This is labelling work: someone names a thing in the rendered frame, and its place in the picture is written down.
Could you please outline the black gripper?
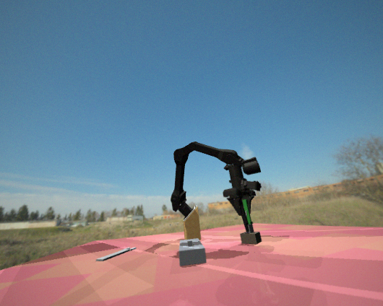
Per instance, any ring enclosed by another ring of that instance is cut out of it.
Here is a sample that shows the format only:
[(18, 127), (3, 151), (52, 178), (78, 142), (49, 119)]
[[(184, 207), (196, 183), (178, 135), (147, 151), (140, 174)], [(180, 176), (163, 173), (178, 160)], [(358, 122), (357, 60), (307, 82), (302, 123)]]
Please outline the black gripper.
[[(230, 189), (223, 191), (223, 197), (227, 198), (233, 205), (233, 208), (236, 210), (237, 214), (239, 216), (242, 215), (241, 213), (241, 201), (244, 199), (248, 200), (248, 207), (249, 207), (249, 213), (251, 213), (251, 200), (256, 195), (254, 190), (249, 190), (245, 188), (245, 190), (241, 190), (241, 180), (243, 180), (244, 176), (235, 176), (232, 177), (231, 180), (229, 180), (229, 183), (232, 183), (232, 187)], [(245, 181), (245, 178), (244, 178)], [(230, 196), (230, 198), (228, 198)]]

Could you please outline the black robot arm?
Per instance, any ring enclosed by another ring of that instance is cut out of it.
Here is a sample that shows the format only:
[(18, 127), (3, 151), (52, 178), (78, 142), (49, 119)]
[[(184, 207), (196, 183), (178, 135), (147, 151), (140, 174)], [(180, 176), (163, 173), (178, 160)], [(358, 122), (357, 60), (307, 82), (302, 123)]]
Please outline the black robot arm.
[[(188, 160), (189, 153), (193, 151), (208, 154), (226, 163), (224, 169), (229, 170), (231, 178), (240, 175), (244, 176), (243, 171), (246, 173), (246, 175), (252, 175), (261, 172), (256, 157), (244, 160), (242, 157), (238, 156), (236, 151), (231, 149), (218, 149), (194, 141), (183, 148), (175, 150), (173, 156), (176, 163), (176, 176), (174, 191), (171, 195), (171, 203), (173, 210), (179, 210), (185, 216), (184, 218), (186, 218), (193, 210), (185, 203), (186, 191), (183, 189), (185, 164)], [(243, 171), (241, 167), (243, 168)], [(251, 189), (260, 191), (262, 186), (258, 181), (251, 182), (246, 181), (246, 179), (244, 181), (244, 178), (242, 179), (241, 190), (245, 190), (246, 188), (247, 191)]]

